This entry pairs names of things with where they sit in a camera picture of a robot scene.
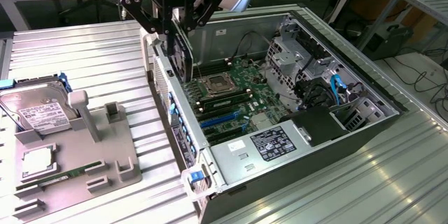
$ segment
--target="cpu socket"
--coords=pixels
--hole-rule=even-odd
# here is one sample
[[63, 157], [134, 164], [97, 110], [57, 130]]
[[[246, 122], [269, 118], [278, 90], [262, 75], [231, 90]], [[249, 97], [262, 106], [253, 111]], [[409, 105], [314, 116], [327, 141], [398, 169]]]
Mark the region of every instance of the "cpu socket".
[[221, 73], [205, 77], [203, 83], [211, 96], [238, 89], [229, 73]]

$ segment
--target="green circuit board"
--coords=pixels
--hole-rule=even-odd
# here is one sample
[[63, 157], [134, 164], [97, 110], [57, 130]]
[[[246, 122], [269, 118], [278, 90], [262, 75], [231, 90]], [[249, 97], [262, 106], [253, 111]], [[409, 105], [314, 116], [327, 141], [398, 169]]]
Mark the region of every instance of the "green circuit board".
[[[270, 88], [269, 84], [262, 81], [263, 75], [261, 72], [265, 70], [254, 64], [249, 64], [249, 61], [245, 61], [247, 60], [235, 59], [233, 62], [233, 68], [229, 72], [214, 74], [211, 76], [203, 76], [183, 85], [190, 104], [201, 123], [219, 119], [235, 112], [239, 113], [235, 120], [203, 128], [207, 139], [213, 145], [261, 130], [261, 127], [266, 125], [266, 123], [257, 125], [254, 120], [251, 120], [254, 116], [258, 115], [258, 117], [261, 117], [261, 114], [265, 113], [269, 121], [274, 125], [279, 122], [281, 118], [289, 114], [286, 107], [275, 96], [275, 92]], [[223, 79], [223, 77], [231, 78], [234, 84], [227, 88], [234, 90], [221, 94], [211, 94], [210, 84], [207, 82], [211, 78]], [[198, 101], [207, 100], [207, 98], [211, 97], [221, 97], [223, 94], [233, 94], [234, 92], [246, 89], [251, 89], [251, 97], [249, 94], [245, 94], [247, 96], [245, 97], [247, 99], [246, 102], [242, 102], [242, 95], [239, 97], [235, 96], [233, 98], [222, 99], [221, 101], [225, 101], [223, 107], [226, 107], [229, 113], [209, 118], [207, 120], [201, 120], [202, 116], [207, 115], [207, 113], [202, 113], [199, 111], [199, 105], [197, 104]]]

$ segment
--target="warning label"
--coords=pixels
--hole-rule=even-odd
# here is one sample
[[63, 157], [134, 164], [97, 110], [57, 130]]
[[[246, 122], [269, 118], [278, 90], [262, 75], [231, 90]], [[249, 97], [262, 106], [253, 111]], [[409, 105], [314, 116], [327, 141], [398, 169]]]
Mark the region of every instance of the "warning label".
[[251, 139], [265, 161], [271, 161], [297, 150], [281, 126], [251, 136]]
[[37, 131], [50, 130], [70, 124], [67, 115], [58, 102], [19, 110]]

